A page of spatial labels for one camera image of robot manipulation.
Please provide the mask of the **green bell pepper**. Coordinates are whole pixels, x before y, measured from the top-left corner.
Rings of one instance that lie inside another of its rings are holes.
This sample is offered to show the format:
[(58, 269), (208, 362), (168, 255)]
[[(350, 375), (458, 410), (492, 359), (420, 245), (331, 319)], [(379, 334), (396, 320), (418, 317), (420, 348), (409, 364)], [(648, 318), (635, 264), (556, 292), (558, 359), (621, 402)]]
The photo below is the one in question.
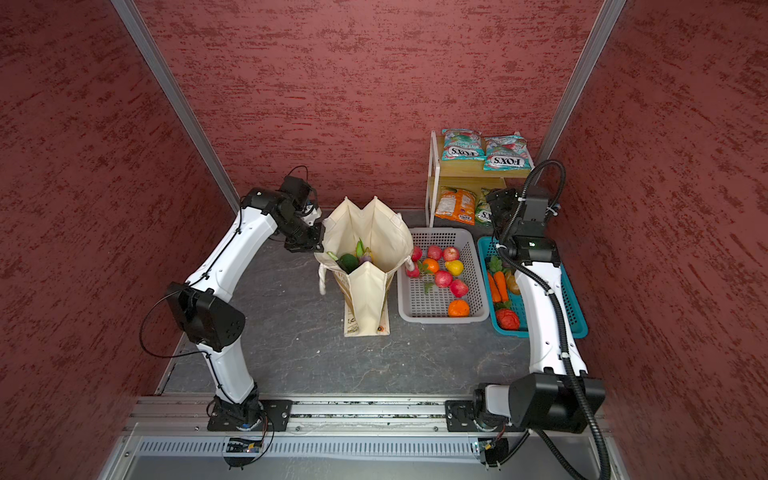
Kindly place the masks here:
[(336, 260), (337, 265), (346, 274), (351, 274), (360, 266), (360, 260), (353, 254), (344, 254)]

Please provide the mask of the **pink dragon fruit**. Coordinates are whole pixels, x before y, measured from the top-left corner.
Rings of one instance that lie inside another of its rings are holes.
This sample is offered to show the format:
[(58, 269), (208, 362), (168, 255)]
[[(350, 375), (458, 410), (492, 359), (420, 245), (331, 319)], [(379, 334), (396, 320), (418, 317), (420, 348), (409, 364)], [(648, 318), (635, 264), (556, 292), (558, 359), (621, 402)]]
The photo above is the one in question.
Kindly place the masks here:
[(365, 247), (361, 240), (359, 240), (356, 244), (355, 248), (355, 255), (358, 259), (361, 259), (365, 254)]

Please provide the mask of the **cream floral tote bag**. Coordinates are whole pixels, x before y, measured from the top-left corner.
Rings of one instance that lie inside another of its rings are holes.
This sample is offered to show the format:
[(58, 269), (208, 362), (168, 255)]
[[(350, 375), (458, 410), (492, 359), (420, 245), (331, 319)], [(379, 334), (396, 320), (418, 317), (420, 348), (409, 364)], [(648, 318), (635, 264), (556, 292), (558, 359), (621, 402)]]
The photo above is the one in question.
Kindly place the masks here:
[[(414, 245), (408, 226), (378, 198), (363, 207), (344, 199), (322, 224), (324, 251), (315, 255), (319, 291), (326, 292), (326, 275), (332, 274), (344, 295), (344, 335), (388, 335), (388, 290), (400, 267), (413, 265)], [(336, 260), (344, 254), (355, 255), (359, 240), (365, 254), (359, 259), (360, 266), (346, 274)]]

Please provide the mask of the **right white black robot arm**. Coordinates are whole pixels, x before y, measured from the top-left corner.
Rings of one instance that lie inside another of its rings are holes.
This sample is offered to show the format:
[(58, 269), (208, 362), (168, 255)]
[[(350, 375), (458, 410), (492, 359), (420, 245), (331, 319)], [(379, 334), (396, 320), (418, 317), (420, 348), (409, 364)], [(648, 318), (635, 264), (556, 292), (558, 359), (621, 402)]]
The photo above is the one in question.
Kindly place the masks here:
[(524, 429), (581, 433), (588, 416), (605, 399), (603, 383), (588, 376), (567, 319), (562, 262), (556, 243), (545, 236), (551, 212), (546, 191), (514, 188), (487, 196), (497, 256), (512, 267), (529, 334), (529, 374), (509, 385), (482, 384), (475, 390), (475, 421), (492, 430), (502, 424)]

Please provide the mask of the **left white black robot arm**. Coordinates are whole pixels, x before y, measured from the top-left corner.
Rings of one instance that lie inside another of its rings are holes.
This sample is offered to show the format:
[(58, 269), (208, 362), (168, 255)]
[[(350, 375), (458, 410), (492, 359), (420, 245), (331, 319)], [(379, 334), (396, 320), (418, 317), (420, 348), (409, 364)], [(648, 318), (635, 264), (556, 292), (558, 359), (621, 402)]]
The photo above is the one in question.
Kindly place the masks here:
[(242, 352), (246, 317), (230, 304), (246, 267), (275, 233), (290, 252), (323, 250), (324, 227), (316, 191), (288, 176), (279, 189), (252, 189), (241, 201), (228, 232), (203, 264), (183, 283), (168, 287), (172, 315), (205, 359), (215, 384), (213, 412), (230, 427), (265, 426), (256, 381)]

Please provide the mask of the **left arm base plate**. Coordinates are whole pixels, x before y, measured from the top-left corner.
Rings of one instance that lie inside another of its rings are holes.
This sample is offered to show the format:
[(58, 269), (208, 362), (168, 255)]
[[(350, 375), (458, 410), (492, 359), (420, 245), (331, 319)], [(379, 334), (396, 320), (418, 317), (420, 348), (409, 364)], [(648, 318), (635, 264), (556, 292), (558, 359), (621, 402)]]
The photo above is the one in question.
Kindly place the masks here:
[(293, 402), (261, 399), (230, 404), (215, 397), (207, 407), (207, 430), (212, 432), (283, 432), (287, 429)]

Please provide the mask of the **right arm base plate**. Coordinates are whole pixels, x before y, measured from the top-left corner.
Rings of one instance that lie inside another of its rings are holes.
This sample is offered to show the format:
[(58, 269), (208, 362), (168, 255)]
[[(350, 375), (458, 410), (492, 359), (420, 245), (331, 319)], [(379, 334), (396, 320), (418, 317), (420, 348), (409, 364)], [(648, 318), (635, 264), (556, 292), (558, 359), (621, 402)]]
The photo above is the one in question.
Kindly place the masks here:
[(447, 430), (451, 433), (498, 434), (523, 431), (503, 417), (482, 413), (472, 400), (446, 400), (444, 407)]

